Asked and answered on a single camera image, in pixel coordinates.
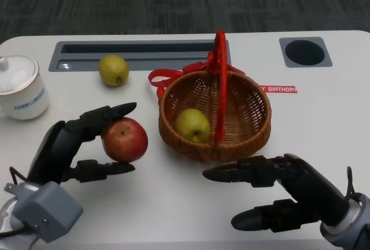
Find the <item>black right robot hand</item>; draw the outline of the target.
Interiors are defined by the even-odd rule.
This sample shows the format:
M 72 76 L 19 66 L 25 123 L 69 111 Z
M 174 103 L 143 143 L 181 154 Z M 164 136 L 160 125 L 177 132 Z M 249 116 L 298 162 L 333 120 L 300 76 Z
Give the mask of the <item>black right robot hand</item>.
M 236 230 L 270 229 L 277 233 L 317 221 L 336 226 L 349 212 L 349 200 L 308 162 L 293 154 L 244 158 L 207 169 L 203 176 L 216 182 L 247 182 L 254 188 L 272 187 L 278 182 L 291 195 L 290 199 L 234 216 L 231 225 Z

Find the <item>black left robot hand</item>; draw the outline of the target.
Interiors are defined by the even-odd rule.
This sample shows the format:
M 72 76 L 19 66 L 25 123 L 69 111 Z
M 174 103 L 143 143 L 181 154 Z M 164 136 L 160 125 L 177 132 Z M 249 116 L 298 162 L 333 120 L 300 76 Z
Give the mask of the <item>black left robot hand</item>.
M 78 161 L 74 168 L 71 168 L 71 163 L 82 143 L 102 136 L 112 122 L 122 119 L 135 108 L 135 102 L 104 106 L 85 112 L 76 120 L 58 121 L 45 134 L 32 161 L 27 181 L 44 185 L 50 181 L 60 184 L 76 179 L 83 183 L 134 171 L 135 167 L 130 163 L 100 164 L 90 159 Z

